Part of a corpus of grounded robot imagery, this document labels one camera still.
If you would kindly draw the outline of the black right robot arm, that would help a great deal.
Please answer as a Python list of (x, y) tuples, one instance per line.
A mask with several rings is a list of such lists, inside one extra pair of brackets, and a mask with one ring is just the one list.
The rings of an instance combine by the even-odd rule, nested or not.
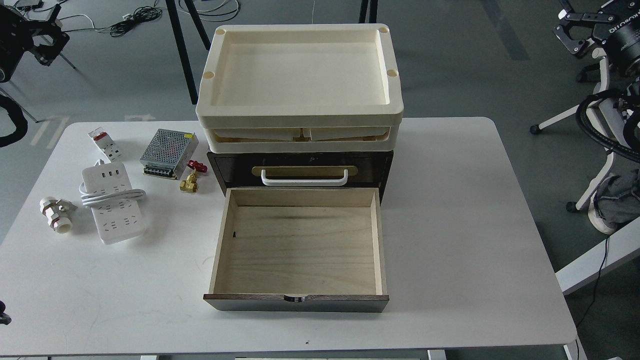
[[(560, 21), (553, 32), (572, 55), (582, 58), (589, 45), (585, 39), (573, 39), (570, 29), (590, 28), (592, 43), (604, 50), (622, 77), (639, 75), (640, 15), (637, 0), (610, 0), (596, 13), (576, 13), (567, 0), (562, 0), (560, 4), (565, 14), (560, 15)], [(622, 130), (626, 145), (599, 133), (586, 116), (588, 105), (607, 99), (622, 100), (628, 109), (633, 110)], [(639, 162), (639, 138), (635, 131), (639, 123), (638, 92), (623, 93), (616, 89), (606, 89), (589, 95), (577, 106), (575, 119), (578, 127), (595, 142), (617, 155)]]

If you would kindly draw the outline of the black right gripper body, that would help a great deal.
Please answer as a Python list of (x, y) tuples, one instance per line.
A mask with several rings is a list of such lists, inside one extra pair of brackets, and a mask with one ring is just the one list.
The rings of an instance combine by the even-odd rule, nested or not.
[(610, 13), (576, 13), (563, 9), (558, 14), (558, 24), (553, 34), (570, 55), (582, 59), (594, 44), (592, 35), (596, 25), (610, 25), (615, 20)]

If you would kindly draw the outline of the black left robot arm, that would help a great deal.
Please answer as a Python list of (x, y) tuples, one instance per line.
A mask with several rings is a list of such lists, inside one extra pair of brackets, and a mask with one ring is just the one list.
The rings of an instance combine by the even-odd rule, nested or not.
[(61, 10), (55, 4), (50, 16), (45, 20), (25, 19), (11, 7), (1, 5), (0, 9), (0, 81), (8, 82), (14, 74), (25, 52), (34, 54), (44, 66), (59, 55), (69, 41), (69, 35), (57, 23)]

